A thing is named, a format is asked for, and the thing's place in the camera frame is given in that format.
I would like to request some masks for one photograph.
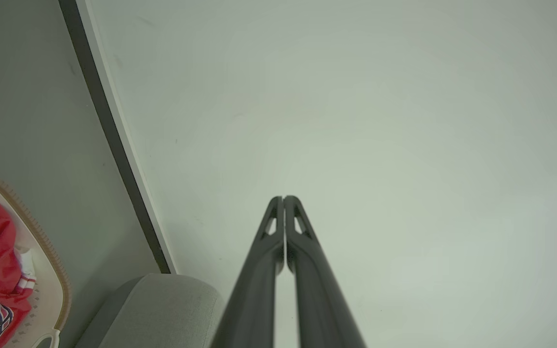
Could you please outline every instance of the white plastic basket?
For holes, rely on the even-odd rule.
[[[31,311],[4,348],[35,348],[47,338],[51,339],[51,348],[56,348],[71,305],[68,275],[40,225],[1,180],[0,204],[6,208],[16,227],[16,246],[31,249],[37,278],[29,297]]]

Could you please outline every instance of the white surface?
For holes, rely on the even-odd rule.
[[[22,218],[12,208],[6,198],[0,194],[0,204],[10,214],[10,218],[16,228],[16,247],[31,249],[33,256],[33,267],[36,273],[36,284],[33,294],[27,299],[33,307],[16,332],[5,345],[6,348],[37,347],[45,337],[51,337],[51,348],[57,347],[59,342],[59,330],[55,330],[55,324],[59,319],[61,307],[64,302],[64,290],[59,278],[51,266],[42,247],[31,234]]]
[[[369,347],[557,346],[557,4],[90,7],[180,273],[227,297],[296,194]]]

